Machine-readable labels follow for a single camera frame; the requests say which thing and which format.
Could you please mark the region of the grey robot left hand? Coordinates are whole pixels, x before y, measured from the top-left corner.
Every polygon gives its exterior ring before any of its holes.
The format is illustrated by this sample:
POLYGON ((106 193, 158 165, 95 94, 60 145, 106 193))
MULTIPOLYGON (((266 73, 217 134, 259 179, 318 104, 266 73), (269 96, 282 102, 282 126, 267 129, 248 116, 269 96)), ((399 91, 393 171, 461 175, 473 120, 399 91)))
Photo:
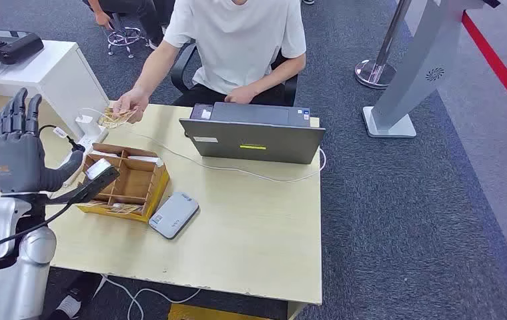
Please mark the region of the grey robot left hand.
POLYGON ((83 162, 83 152, 71 152, 57 169, 45 166, 45 150, 39 138, 40 94, 26 103, 22 87, 0 110, 0 192, 58 191, 83 162))

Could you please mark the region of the person's left hand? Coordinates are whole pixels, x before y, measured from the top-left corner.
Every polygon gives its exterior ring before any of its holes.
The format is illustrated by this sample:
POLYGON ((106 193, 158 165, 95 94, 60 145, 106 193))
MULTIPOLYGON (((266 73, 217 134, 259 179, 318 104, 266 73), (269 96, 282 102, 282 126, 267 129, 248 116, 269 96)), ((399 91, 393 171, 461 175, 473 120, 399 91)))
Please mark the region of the person's left hand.
POLYGON ((259 90, 254 85, 241 86, 229 92, 224 101, 226 103, 248 104, 251 103, 259 93, 259 90))

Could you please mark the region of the person's right hand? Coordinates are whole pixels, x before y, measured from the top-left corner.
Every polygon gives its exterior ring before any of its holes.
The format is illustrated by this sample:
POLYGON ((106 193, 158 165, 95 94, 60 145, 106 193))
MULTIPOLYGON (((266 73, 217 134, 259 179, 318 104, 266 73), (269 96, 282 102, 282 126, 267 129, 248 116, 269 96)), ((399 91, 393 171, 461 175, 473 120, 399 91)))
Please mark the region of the person's right hand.
POLYGON ((145 109, 149 104, 150 94, 140 88, 134 88, 124 93, 114 104, 113 114, 131 114, 127 120, 129 123, 137 123, 142 120, 145 109))

